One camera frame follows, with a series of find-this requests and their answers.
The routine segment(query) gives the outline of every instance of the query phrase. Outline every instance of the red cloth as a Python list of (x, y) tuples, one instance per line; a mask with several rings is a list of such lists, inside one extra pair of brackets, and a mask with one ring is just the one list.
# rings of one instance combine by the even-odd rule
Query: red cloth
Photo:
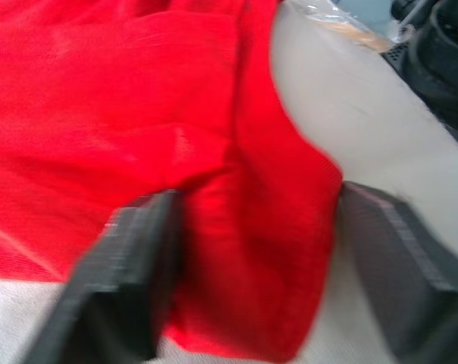
[(291, 358), (322, 294), (341, 175), (275, 94), (275, 9), (0, 0), (0, 277), (65, 281), (113, 209), (181, 189), (167, 332), (188, 350)]

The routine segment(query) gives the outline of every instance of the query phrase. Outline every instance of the red mesh fabric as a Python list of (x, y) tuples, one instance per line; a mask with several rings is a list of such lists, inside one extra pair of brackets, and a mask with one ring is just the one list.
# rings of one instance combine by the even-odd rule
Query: red mesh fabric
[(65, 281), (113, 209), (184, 191), (167, 333), (294, 356), (322, 293), (338, 169), (268, 66), (271, 1), (0, 0), (0, 277)]

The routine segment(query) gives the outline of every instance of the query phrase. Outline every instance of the red fabric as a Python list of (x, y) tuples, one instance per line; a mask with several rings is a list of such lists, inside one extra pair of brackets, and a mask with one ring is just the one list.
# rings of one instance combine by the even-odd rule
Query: red fabric
[(167, 333), (291, 358), (322, 294), (341, 175), (275, 94), (275, 8), (0, 0), (0, 277), (65, 281), (113, 209), (181, 189), (186, 267)]

